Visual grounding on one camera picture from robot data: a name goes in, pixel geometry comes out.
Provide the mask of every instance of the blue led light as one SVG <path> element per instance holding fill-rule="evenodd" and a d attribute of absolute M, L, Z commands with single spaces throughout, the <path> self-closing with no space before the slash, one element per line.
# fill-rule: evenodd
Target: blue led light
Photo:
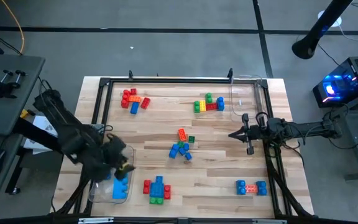
<path fill-rule="evenodd" d="M 335 94 L 335 91 L 331 85 L 326 86 L 327 93 Z"/>

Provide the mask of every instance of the wooden tabletop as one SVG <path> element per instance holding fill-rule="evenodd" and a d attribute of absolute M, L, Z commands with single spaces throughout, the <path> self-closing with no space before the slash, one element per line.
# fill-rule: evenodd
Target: wooden tabletop
<path fill-rule="evenodd" d="M 75 116 L 83 123 L 90 123 L 100 77 L 85 77 Z M 291 121 L 284 81 L 268 79 L 270 99 L 275 117 Z M 149 97 L 146 110 L 138 114 L 121 108 L 122 91 L 136 88 L 141 97 Z M 106 95 L 104 90 L 99 123 Z M 255 194 L 237 195 L 235 181 L 247 184 L 258 180 L 268 183 L 265 157 L 260 141 L 254 141 L 255 154 L 248 156 L 246 144 L 227 135 L 241 127 L 242 113 L 249 113 L 250 124 L 255 124 L 255 93 L 251 85 L 233 84 L 231 109 L 230 85 L 224 84 L 153 84 L 115 83 L 108 116 L 112 133 L 135 149 L 136 170 L 132 175 L 130 195 L 121 205 L 94 203 L 93 216 L 120 217 L 226 217 L 226 218 L 272 218 L 272 200 Z M 224 111 L 206 111 L 194 114 L 193 102 L 203 100 L 206 93 L 213 98 L 224 97 Z M 196 141 L 190 152 L 190 163 L 180 155 L 168 157 L 172 144 L 178 141 L 177 131 L 184 128 Z M 288 188 L 310 213 L 313 213 L 305 171 L 299 156 L 282 149 Z M 81 166 L 74 166 L 66 157 L 63 160 L 54 205 L 59 209 L 73 193 L 80 179 Z M 164 205 L 150 205 L 149 196 L 142 193 L 145 179 L 155 181 L 162 175 L 164 184 L 172 186 L 172 199 Z M 83 206 L 88 198 L 84 193 Z M 284 211 L 282 193 L 277 191 L 280 208 Z"/>

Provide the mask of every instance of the transparent container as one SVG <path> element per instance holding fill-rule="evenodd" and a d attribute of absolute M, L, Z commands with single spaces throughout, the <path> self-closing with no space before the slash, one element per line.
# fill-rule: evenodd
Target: transparent container
<path fill-rule="evenodd" d="M 134 164 L 135 158 L 135 150 L 131 146 L 127 146 L 122 150 L 122 154 L 128 158 L 128 163 Z M 128 178 L 128 190 L 127 190 L 127 197 L 124 199 L 113 199 L 112 198 L 112 190 L 114 188 L 114 172 L 115 169 L 111 169 L 110 171 L 110 178 L 99 183 L 94 182 L 89 192 L 88 199 L 93 203 L 98 202 L 108 202 L 108 203 L 124 203 L 131 194 L 131 180 L 132 180 L 132 173 L 129 172 L 127 174 Z"/>

